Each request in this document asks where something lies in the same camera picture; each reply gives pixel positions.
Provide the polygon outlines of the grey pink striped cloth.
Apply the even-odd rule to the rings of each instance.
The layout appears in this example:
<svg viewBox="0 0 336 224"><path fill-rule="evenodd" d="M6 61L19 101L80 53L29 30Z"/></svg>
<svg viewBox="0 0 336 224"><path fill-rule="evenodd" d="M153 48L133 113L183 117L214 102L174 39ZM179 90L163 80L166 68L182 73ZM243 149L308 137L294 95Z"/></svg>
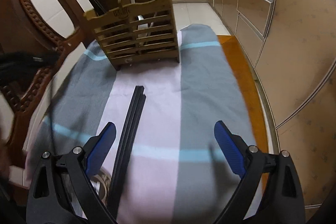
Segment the grey pink striped cloth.
<svg viewBox="0 0 336 224"><path fill-rule="evenodd" d="M119 223L213 223L238 183L214 137L223 121L255 144L248 110L213 30L192 24L178 34L180 59L115 70L96 42L81 55L30 143L26 180L55 138L68 153L108 122L122 131L136 86L146 101L117 220Z"/></svg>

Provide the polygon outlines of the beige kitchen cabinets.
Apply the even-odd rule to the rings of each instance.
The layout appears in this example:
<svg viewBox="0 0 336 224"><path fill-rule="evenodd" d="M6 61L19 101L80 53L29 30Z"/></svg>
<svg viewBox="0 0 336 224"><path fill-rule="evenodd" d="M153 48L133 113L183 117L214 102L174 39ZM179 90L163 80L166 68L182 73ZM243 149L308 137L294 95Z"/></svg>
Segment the beige kitchen cabinets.
<svg viewBox="0 0 336 224"><path fill-rule="evenodd" d="M298 170L306 209L335 184L335 0L208 3L239 41L261 90L273 147Z"/></svg>

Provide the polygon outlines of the wooden slatted utensil holder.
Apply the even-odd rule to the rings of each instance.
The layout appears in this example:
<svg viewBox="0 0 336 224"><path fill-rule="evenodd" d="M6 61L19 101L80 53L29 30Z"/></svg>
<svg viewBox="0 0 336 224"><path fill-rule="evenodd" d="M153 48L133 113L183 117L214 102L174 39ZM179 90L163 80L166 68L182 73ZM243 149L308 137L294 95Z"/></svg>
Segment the wooden slatted utensil holder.
<svg viewBox="0 0 336 224"><path fill-rule="evenodd" d="M177 30L173 33L169 0L98 0L106 10L98 16L87 11L87 26L99 46L117 71L125 65L165 59L179 60ZM135 21L138 15L144 20ZM148 23L148 28L136 30L135 26Z"/></svg>

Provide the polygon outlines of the carved brown wooden chair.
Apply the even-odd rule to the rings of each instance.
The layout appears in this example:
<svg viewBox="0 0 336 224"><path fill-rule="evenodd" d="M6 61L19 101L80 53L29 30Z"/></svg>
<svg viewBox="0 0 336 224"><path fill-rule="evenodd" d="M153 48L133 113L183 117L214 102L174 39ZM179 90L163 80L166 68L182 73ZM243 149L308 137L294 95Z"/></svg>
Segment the carved brown wooden chair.
<svg viewBox="0 0 336 224"><path fill-rule="evenodd" d="M41 154L66 153L96 134L111 90L108 60L95 60L99 46L69 13L69 36L55 31L32 0L1 0L1 52L36 55L56 51L53 67L34 69L22 80L1 84L1 150L9 183L30 187Z"/></svg>

